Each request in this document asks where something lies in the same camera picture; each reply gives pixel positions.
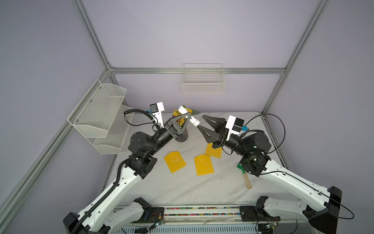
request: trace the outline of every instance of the white tube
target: white tube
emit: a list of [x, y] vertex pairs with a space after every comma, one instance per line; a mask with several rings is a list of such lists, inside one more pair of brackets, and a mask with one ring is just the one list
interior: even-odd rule
[[[178, 108], [178, 111], [181, 113], [181, 114], [186, 114], [187, 113], [187, 110], [186, 108], [184, 108], [183, 106], [180, 106]], [[199, 124], [200, 124], [200, 121], [197, 120], [195, 117], [191, 116], [190, 118], [190, 122], [191, 124], [193, 124], [195, 127], [197, 127]]]

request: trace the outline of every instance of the black cable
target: black cable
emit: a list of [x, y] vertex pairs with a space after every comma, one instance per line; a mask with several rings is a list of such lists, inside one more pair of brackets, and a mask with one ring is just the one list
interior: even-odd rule
[[113, 190], [118, 186], [118, 182], [121, 178], [121, 169], [122, 166], [125, 164], [125, 160], [122, 161], [117, 169], [117, 177], [116, 181], [113, 183], [112, 187], [82, 216], [82, 218], [77, 222], [77, 224], [74, 226], [73, 230], [71, 231], [71, 234], [76, 234], [78, 232], [79, 226], [83, 223], [83, 221], [88, 218], [91, 213], [113, 192]]
[[[297, 226], [298, 226], [298, 223], [297, 223], [297, 219], [295, 219], [296, 220], [296, 228], [295, 228], [295, 230], [293, 231], [293, 232], [291, 232], [291, 233], [288, 233], [288, 234], [293, 234], [294, 232], [296, 232], [296, 229], [297, 229]], [[257, 232], [257, 234], [258, 234], [258, 231], [257, 231], [257, 229], [260, 231], [260, 232], [262, 232], [262, 231], [265, 231], [266, 229], [259, 229], [259, 228], [257, 228], [258, 227], [258, 222], [259, 221], [257, 221], [257, 223], [256, 223], [256, 226], [255, 226], [255, 230], [256, 230], [256, 232]]]
[[297, 219], [296, 219], [296, 227], [295, 227], [295, 230], [294, 230], [293, 232], [289, 233], [289, 234], [292, 234], [292, 233], [296, 232], [297, 224], [298, 224], [298, 223], [297, 223]]
[[155, 123], [155, 124], [153, 124], [152, 125], [152, 130], [154, 131], [154, 132], [157, 132], [158, 131], [158, 129], [155, 131], [154, 129], [153, 129], [153, 126], [155, 126], [155, 125], [157, 125], [158, 126], [158, 123]]
[[[133, 113], [133, 112], [139, 112], [139, 113], [141, 113], [141, 114], [144, 114], [144, 115], [147, 116], [150, 120], [152, 120], [152, 122], [149, 122], [149, 123], [142, 123], [142, 124], [138, 124], [138, 125], [134, 125], [134, 124], [129, 123], [129, 121], [127, 121], [127, 119], [126, 119], [126, 115], [127, 115], [127, 114], [130, 114], [130, 113]], [[140, 110], [140, 109], [131, 109], [131, 110], [126, 110], [126, 111], [124, 111], [124, 112], [123, 112], [123, 115], [124, 115], [124, 117], [125, 117], [126, 122], [127, 122], [128, 124], [130, 124], [131, 126], [141, 126], [141, 125], [144, 125], [144, 124], [156, 124], [156, 128], [157, 128], [157, 130], [160, 129], [160, 126], [157, 125], [158, 122], [159, 122], [158, 119], [156, 118], [156, 120], [157, 120], [157, 122], [156, 122], [156, 121], [154, 120], [155, 118], [153, 117], [153, 115], [152, 115], [151, 113], [147, 112], [147, 111]]]
[[258, 130], [258, 129], [253, 129], [253, 130], [247, 130], [245, 133], [242, 133], [241, 135], [240, 135], [240, 137], [241, 138], [243, 138], [247, 133], [249, 133], [249, 132], [261, 132], [261, 133], [265, 133], [263, 130]]
[[288, 174], [287, 172], [285, 171], [271, 171], [271, 172], [267, 172], [267, 173], [263, 173], [263, 174], [260, 174], [261, 175], [266, 175], [266, 174], [270, 174], [270, 173], [275, 173], [275, 172], [281, 172], [281, 173], [285, 173], [286, 175], [289, 175], [295, 179], [297, 179], [298, 181], [300, 181], [301, 183], [305, 184], [306, 186], [310, 187], [311, 189], [313, 189], [314, 191], [318, 192], [319, 194], [322, 194], [323, 196], [333, 200], [334, 202], [338, 203], [339, 205], [343, 206], [346, 210], [348, 210], [351, 214], [352, 214], [352, 217], [351, 218], [345, 218], [345, 217], [338, 217], [339, 219], [354, 219], [355, 217], [355, 214], [350, 210], [348, 209], [347, 207], [345, 207], [343, 204], [341, 204], [340, 202], [337, 202], [336, 200], [332, 199], [331, 197], [329, 197], [328, 195], [322, 193], [322, 192], [319, 192], [317, 189], [313, 188], [312, 186], [308, 185], [307, 183], [305, 183], [304, 181], [300, 180], [299, 178], [297, 178], [296, 176], [293, 176], [291, 174]]
[[[226, 154], [228, 154], [224, 149], [223, 149], [223, 146], [221, 146], [221, 148], [222, 148], [222, 150], [223, 150], [223, 152], [225, 152]], [[233, 150], [231, 150], [231, 154], [233, 154]], [[228, 155], [231, 155], [231, 154], [228, 154]]]
[[[260, 114], [260, 115], [256, 115], [255, 117], [253, 117], [252, 119], [250, 119], [244, 126], [247, 126], [247, 124], [249, 123], [249, 122], [251, 122], [254, 118], [256, 118], [256, 117], [259, 117], [259, 116], [263, 116], [263, 115], [272, 115], [272, 116], [275, 116], [275, 117], [277, 117], [280, 121], [281, 121], [281, 123], [282, 123], [282, 125], [283, 125], [283, 129], [284, 129], [284, 136], [283, 136], [283, 140], [282, 140], [282, 142], [273, 150], [273, 151], [271, 151], [271, 152], [269, 152], [269, 153], [267, 153], [267, 154], [270, 154], [270, 153], [272, 153], [272, 152], [274, 152], [274, 151], [276, 151], [282, 144], [283, 144], [283, 142], [284, 142], [284, 139], [286, 139], [286, 127], [284, 126], [284, 123], [283, 123], [283, 121], [281, 120], [281, 118], [279, 118], [278, 116], [276, 116], [276, 115], [273, 115], [273, 114]], [[247, 134], [247, 132], [245, 132], [245, 133], [243, 133], [240, 137], [242, 137], [242, 136], [245, 136]]]
[[258, 224], [258, 222], [260, 222], [260, 221], [261, 221], [261, 220], [259, 219], [259, 220], [257, 221], [256, 225], [255, 225], [255, 230], [256, 230], [257, 234], [259, 234], [258, 231], [257, 231], [257, 229], [258, 229], [259, 231], [262, 231], [262, 230], [263, 230], [263, 229], [260, 230], [259, 228], [257, 228], [257, 227], [258, 227], [257, 224]]

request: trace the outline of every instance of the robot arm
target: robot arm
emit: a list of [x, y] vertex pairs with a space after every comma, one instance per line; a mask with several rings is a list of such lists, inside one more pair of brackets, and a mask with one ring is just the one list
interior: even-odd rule
[[214, 149], [222, 146], [230, 148], [243, 156], [240, 163], [248, 173], [270, 180], [301, 199], [276, 201], [261, 196], [256, 206], [249, 208], [252, 221], [283, 216], [308, 220], [315, 229], [326, 234], [336, 233], [342, 195], [340, 189], [316, 185], [273, 161], [267, 155], [271, 144], [263, 131], [254, 130], [256, 133], [244, 138], [238, 136], [242, 130], [247, 131], [246, 127], [243, 128], [244, 120], [230, 116], [226, 121], [206, 115], [203, 119], [214, 131], [201, 125], [197, 128], [208, 143], [213, 143]]
[[[134, 109], [124, 114], [141, 112], [148, 115], [155, 125], [155, 119], [162, 124], [162, 110], [162, 103], [156, 103], [151, 105], [153, 115]], [[119, 212], [112, 214], [112, 211], [128, 191], [150, 173], [157, 161], [153, 155], [170, 140], [177, 139], [184, 132], [188, 121], [197, 126], [208, 143], [213, 143], [214, 149], [226, 146], [243, 156], [240, 163], [248, 173], [270, 180], [300, 198], [298, 201], [281, 201], [261, 196], [255, 206], [248, 206], [245, 210], [241, 210], [243, 221], [274, 220], [282, 216], [308, 220], [321, 232], [336, 233], [341, 190], [316, 185], [273, 161], [267, 155], [271, 144], [263, 131], [252, 130], [256, 133], [244, 138], [239, 137], [238, 134], [242, 130], [247, 131], [241, 119], [231, 116], [226, 121], [224, 118], [204, 115], [203, 119], [214, 128], [213, 131], [200, 126], [200, 122], [182, 106], [178, 110], [182, 115], [169, 119], [162, 128], [157, 125], [157, 131], [153, 136], [143, 132], [132, 135], [128, 147], [132, 154], [119, 165], [113, 184], [78, 214], [69, 213], [64, 218], [68, 233], [111, 234], [133, 221], [147, 221], [151, 206], [142, 198], [135, 199], [131, 205]], [[176, 123], [180, 118], [186, 118], [183, 126]], [[156, 223], [148, 230], [143, 230], [143, 233], [148, 232], [155, 225]]]
[[[81, 210], [78, 214], [70, 213], [64, 219], [64, 225], [68, 233], [115, 233], [121, 227], [139, 219], [146, 221], [150, 215], [150, 204], [143, 198], [135, 199], [134, 202], [123, 208], [121, 211], [111, 214], [130, 189], [144, 179], [157, 162], [153, 155], [157, 153], [173, 138], [177, 139], [185, 130], [187, 123], [196, 122], [191, 119], [191, 113], [185, 112], [179, 116], [170, 118], [165, 124], [162, 122], [162, 103], [150, 105], [152, 114], [131, 109], [124, 112], [124, 115], [131, 112], [141, 112], [147, 115], [153, 125], [155, 119], [163, 127], [156, 125], [157, 131], [153, 136], [144, 132], [136, 132], [130, 139], [128, 149], [132, 152], [128, 159], [120, 163], [117, 177], [112, 185], [109, 185], [92, 203]], [[180, 126], [176, 120], [186, 118]]]

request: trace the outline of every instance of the white mesh shelf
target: white mesh shelf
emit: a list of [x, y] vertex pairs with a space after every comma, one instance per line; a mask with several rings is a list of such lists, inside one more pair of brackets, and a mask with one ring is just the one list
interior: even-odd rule
[[[129, 130], [130, 125], [126, 122], [123, 117], [125, 110], [130, 110], [128, 106], [121, 105], [116, 117], [114, 118], [113, 124], [109, 129], [108, 135], [105, 138], [96, 138], [93, 142], [93, 146], [101, 154], [118, 154], [125, 142], [126, 134]], [[131, 123], [134, 113], [126, 115], [127, 121]]]
[[106, 137], [125, 94], [126, 89], [120, 86], [100, 83], [71, 124], [84, 137]]
[[[123, 116], [125, 110], [132, 109], [122, 105], [126, 89], [96, 80], [90, 90], [93, 94], [82, 99], [86, 104], [81, 111], [78, 105], [68, 122], [101, 154], [118, 154], [130, 127]], [[126, 119], [131, 122], [133, 116], [130, 113]]]
[[223, 94], [223, 64], [184, 64], [184, 94]]

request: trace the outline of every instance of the tabletop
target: tabletop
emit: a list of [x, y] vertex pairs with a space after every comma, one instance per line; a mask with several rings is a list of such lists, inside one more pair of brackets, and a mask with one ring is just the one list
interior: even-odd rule
[[[258, 115], [258, 112], [212, 112], [201, 113], [195, 117], [200, 120], [200, 125], [207, 128], [210, 127], [202, 115], [227, 119], [229, 115], [233, 115], [247, 122], [250, 118]], [[163, 121], [166, 122], [172, 117], [171, 113], [163, 113]], [[149, 119], [136, 113], [133, 117], [132, 124], [140, 124], [149, 122]], [[261, 117], [252, 120], [248, 125], [248, 129], [260, 129], [269, 137], [269, 133], [262, 122]], [[164, 146], [154, 157], [157, 163], [153, 170], [135, 185], [127, 196], [120, 202], [120, 206], [129, 205], [135, 198], [142, 197], [152, 205], [194, 205], [194, 204], [253, 204], [260, 196], [268, 196], [281, 200], [298, 200], [297, 197], [274, 184], [262, 178], [258, 178], [248, 174], [248, 179], [252, 185], [248, 189], [243, 178], [242, 171], [237, 168], [237, 164], [241, 159], [240, 155], [233, 153], [228, 155], [222, 152], [221, 158], [211, 157], [214, 173], [197, 176], [194, 158], [205, 153], [207, 142], [201, 132], [191, 123], [187, 125], [188, 139], [185, 142], [177, 142], [172, 139]], [[154, 132], [151, 124], [142, 126], [130, 126], [122, 151], [118, 154], [113, 170], [108, 180], [108, 185], [112, 184], [116, 177], [118, 165], [131, 155], [127, 149], [130, 144], [130, 138], [135, 132], [142, 131], [149, 135]], [[170, 172], [164, 157], [172, 151], [179, 151], [187, 165], [182, 169]], [[279, 156], [276, 152], [269, 156], [281, 164]]]

